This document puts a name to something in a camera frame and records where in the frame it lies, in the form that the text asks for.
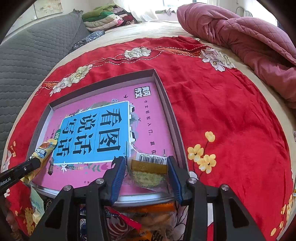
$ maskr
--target pink quilt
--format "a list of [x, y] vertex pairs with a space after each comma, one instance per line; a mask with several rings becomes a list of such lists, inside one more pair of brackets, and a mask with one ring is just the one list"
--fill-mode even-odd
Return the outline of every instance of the pink quilt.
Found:
[[230, 48], [289, 107], [296, 108], [296, 49], [284, 31], [264, 20], [203, 3], [183, 5], [177, 16], [187, 32]]

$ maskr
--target green blanket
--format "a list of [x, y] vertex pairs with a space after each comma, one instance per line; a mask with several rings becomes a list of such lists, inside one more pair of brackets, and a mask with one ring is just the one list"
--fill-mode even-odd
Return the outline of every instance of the green blanket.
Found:
[[101, 14], [99, 16], [95, 16], [95, 17], [91, 17], [91, 18], [86, 18], [83, 21], [84, 22], [94, 22], [97, 20], [101, 20], [109, 15], [113, 14], [113, 12], [101, 12]]
[[106, 11], [110, 12], [110, 11], [113, 10], [113, 6], [115, 6], [115, 4], [108, 4], [108, 5], [105, 5], [105, 6], [97, 7], [93, 11], [84, 13], [82, 15], [82, 18], [87, 19], [87, 18], [99, 16], [103, 12], [103, 10], [106, 10]]

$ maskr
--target blue title panel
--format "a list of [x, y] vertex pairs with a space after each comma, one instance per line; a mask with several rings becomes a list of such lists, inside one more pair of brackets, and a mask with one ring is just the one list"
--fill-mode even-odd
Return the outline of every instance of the blue title panel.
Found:
[[125, 155], [129, 118], [129, 102], [124, 101], [63, 119], [54, 164], [110, 161]]

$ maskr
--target gray quilted cover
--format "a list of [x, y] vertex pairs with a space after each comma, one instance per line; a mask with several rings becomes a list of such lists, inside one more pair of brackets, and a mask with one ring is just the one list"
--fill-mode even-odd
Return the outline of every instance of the gray quilted cover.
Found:
[[0, 45], [0, 157], [21, 108], [51, 69], [89, 35], [82, 11], [30, 26]]

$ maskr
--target beige bed sheet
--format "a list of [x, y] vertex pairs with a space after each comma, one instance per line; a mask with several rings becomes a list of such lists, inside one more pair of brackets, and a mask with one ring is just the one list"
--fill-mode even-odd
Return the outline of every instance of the beige bed sheet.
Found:
[[[175, 21], [156, 20], [156, 21], [150, 21], [150, 22], [145, 22], [140, 24], [128, 25], [120, 28], [115, 28], [115, 29], [106, 31], [105, 35], [101, 36], [100, 38], [70, 53], [68, 56], [62, 59], [53, 68], [52, 71], [54, 71], [57, 67], [64, 65], [67, 62], [71, 61], [72, 59], [80, 56], [81, 54], [94, 50], [99, 47], [103, 47], [103, 46], [107, 46], [115, 43], [123, 43], [123, 42], [131, 41], [137, 38], [144, 38], [144, 37], [160, 38], [160, 37], [173, 37], [173, 36], [179, 36], [179, 35], [186, 36], [186, 37], [194, 37], [191, 34], [187, 33], [181, 27], [181, 25]], [[236, 66], [236, 68], [239, 69], [243, 74], [245, 74], [262, 92], [267, 102], [271, 106], [272, 110], [276, 114], [277, 118], [279, 119], [280, 124], [286, 135], [286, 138], [289, 144], [289, 149], [290, 149], [291, 167], [292, 167], [292, 173], [293, 173], [292, 177], [293, 177], [293, 180], [295, 180], [296, 142], [294, 141], [293, 131], [296, 130], [296, 119], [293, 117], [289, 108], [284, 104], [283, 99], [270, 87], [265, 85], [248, 66], [246, 66], [234, 53], [232, 53], [231, 50], [223, 47], [217, 47], [213, 44], [207, 43], [206, 41], [203, 41], [203, 43], [227, 54], [232, 60], [232, 62], [234, 63], [234, 65]], [[15, 128], [15, 125], [17, 124], [20, 117], [26, 110], [35, 92], [31, 95], [31, 97], [28, 99], [28, 101], [22, 108], [21, 112], [19, 113], [13, 125], [13, 128], [9, 134], [8, 140]], [[3, 158], [6, 157], [7, 145], [8, 145], [8, 141], [6, 143]]]

